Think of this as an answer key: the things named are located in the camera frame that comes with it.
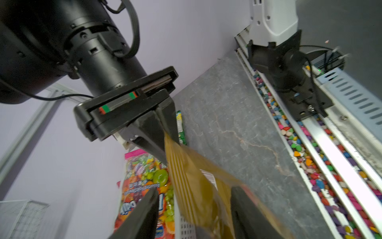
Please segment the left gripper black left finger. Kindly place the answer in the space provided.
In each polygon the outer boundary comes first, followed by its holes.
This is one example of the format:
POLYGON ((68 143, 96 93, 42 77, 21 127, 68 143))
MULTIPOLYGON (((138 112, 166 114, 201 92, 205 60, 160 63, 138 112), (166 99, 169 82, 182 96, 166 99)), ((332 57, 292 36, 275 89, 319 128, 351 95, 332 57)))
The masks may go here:
POLYGON ((159 194, 152 188, 109 239, 154 239, 158 209, 159 194))

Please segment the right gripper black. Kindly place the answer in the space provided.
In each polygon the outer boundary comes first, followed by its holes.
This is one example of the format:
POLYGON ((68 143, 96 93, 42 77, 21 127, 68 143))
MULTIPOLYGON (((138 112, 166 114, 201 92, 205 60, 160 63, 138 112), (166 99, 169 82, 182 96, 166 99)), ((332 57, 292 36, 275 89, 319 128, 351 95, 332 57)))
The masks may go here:
POLYGON ((74 108, 77 126, 90 141, 121 130, 124 140, 167 164, 164 131, 179 143, 175 103, 169 97, 177 78, 170 66, 80 103, 74 108))

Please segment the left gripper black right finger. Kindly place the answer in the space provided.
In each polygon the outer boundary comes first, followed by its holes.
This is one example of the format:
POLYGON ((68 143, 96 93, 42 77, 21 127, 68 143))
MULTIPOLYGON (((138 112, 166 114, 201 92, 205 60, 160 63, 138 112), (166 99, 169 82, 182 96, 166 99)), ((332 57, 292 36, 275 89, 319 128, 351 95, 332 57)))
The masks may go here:
POLYGON ((251 191, 242 186, 231 188, 230 207, 237 239, 281 239, 251 191))

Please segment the white plastic basket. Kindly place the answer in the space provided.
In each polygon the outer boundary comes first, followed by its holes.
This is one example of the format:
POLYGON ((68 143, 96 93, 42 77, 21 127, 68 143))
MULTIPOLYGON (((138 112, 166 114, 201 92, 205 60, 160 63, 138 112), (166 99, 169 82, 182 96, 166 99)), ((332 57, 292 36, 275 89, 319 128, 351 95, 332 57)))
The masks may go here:
POLYGON ((174 203, 175 239, 196 239, 196 228, 181 215, 176 196, 174 196, 174 203))

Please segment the pink fruit candy bag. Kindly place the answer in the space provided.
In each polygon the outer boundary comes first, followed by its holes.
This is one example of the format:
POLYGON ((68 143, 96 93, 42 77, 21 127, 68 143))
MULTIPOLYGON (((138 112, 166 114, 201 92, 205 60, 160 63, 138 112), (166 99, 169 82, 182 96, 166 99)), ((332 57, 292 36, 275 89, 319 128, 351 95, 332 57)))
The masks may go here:
POLYGON ((158 223, 155 238, 175 238, 174 188, 167 166, 142 149, 125 154, 126 170, 119 212, 114 231, 124 223, 138 203, 155 188, 159 194, 158 223))

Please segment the gold candy bag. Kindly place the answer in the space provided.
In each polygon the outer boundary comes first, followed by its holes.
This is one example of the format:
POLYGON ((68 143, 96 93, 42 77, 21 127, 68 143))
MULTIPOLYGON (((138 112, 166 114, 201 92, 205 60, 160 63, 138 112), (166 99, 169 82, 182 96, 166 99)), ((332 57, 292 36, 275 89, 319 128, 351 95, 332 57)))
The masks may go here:
MULTIPOLYGON (((196 151, 174 142, 168 134, 164 135, 164 142, 182 216, 189 223, 203 228, 214 239, 236 239, 230 207, 231 188, 242 186, 249 191, 251 189, 196 151)), ((282 236, 281 239, 292 239, 294 236, 289 228, 253 195, 259 201, 261 212, 282 236)))

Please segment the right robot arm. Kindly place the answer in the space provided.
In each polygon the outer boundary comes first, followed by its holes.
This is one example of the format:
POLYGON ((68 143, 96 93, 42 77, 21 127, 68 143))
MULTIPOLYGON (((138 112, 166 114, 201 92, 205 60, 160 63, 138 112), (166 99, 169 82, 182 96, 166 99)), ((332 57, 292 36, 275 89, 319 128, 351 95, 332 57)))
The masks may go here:
POLYGON ((178 142, 170 96, 174 67, 147 74, 136 54, 139 20, 130 1, 1 1, 1 102, 20 104, 64 76, 90 95, 74 108, 90 141, 117 134, 166 163, 178 142))

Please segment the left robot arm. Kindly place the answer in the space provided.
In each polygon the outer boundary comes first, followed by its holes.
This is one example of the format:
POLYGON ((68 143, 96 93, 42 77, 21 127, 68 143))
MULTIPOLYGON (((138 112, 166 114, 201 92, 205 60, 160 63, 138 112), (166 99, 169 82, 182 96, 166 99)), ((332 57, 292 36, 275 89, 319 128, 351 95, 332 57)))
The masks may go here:
MULTIPOLYGON (((295 1, 251 3, 248 55, 286 44, 297 32, 295 1)), ((170 138, 165 120, 155 116, 155 134, 175 184, 181 213, 213 239, 291 239, 292 233, 240 180, 209 159, 170 138)))

